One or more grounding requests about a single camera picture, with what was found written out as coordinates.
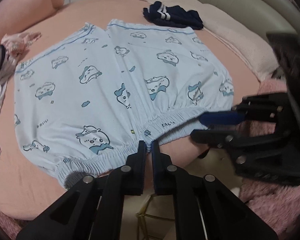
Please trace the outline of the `grey padded headboard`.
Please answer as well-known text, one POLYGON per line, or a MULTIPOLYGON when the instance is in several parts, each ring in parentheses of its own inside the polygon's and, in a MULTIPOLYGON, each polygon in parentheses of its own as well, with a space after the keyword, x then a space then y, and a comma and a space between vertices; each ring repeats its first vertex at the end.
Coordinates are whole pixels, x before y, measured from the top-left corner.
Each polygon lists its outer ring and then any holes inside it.
POLYGON ((267 32, 300 34, 300 10, 290 0, 198 0, 226 12, 266 38, 267 32))

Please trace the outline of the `pink rolled duvet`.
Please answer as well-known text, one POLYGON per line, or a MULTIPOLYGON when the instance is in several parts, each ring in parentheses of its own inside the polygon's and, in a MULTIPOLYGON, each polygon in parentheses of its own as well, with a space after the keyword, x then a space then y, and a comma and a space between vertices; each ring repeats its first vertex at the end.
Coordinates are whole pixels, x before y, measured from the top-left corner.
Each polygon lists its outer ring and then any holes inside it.
POLYGON ((0 42, 4 35, 25 31, 53 15, 64 0, 2 0, 0 2, 0 42))

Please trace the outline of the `beige bed blanket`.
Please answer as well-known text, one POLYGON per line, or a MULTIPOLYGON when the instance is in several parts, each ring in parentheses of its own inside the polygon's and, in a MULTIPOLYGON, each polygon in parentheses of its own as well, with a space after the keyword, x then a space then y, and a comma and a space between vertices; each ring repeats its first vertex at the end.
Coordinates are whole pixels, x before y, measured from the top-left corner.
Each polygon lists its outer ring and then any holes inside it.
POLYGON ((185 10, 197 11, 203 21, 204 30, 240 57, 259 81, 270 78, 278 68, 273 50, 265 40, 213 5, 203 4, 198 0, 141 1, 149 4, 160 1, 168 7, 179 5, 185 10))

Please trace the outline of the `pink fluffy rug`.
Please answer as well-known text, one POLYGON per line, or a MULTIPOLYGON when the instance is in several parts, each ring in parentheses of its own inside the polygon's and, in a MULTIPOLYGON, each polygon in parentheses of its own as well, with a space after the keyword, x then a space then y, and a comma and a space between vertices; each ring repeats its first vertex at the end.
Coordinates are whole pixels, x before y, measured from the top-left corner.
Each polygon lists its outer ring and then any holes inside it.
MULTIPOLYGON (((284 82, 267 79, 260 83, 257 94, 286 91, 284 82)), ((275 124, 246 121, 239 129, 255 137, 274 133, 275 124)), ((243 178, 238 197, 278 234, 279 239, 286 239, 300 222, 300 186, 281 186, 243 178)))

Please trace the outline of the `light blue cartoon shorts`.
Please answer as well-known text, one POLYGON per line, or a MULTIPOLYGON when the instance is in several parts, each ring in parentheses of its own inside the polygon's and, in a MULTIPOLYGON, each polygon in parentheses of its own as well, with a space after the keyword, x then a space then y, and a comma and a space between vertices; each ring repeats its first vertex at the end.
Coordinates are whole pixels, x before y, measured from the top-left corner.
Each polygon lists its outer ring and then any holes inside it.
POLYGON ((228 70, 193 29, 86 23, 16 67, 15 134, 21 153, 68 189, 124 165, 139 141, 190 135, 201 114, 233 100, 228 70))

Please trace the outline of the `navy striped folded garment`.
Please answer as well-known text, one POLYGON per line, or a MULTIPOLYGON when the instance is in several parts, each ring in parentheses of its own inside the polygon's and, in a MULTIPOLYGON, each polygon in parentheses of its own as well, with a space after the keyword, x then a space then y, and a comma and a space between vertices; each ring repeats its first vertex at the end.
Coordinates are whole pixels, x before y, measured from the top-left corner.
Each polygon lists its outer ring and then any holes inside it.
POLYGON ((148 22, 163 27, 190 27, 193 30, 204 28, 203 21, 197 11, 186 11, 179 5, 167 7, 160 1, 154 2, 148 8, 143 8, 143 16, 148 22))

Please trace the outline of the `pink patterned garment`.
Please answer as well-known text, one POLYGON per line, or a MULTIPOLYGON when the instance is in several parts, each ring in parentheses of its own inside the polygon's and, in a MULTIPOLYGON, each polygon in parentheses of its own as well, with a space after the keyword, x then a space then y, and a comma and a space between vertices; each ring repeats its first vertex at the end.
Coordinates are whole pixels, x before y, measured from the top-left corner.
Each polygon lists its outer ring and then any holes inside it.
POLYGON ((29 46, 36 42, 42 36, 41 32, 22 32, 13 35, 5 34, 1 39, 1 44, 7 50, 7 53, 18 60, 24 51, 26 51, 29 46))

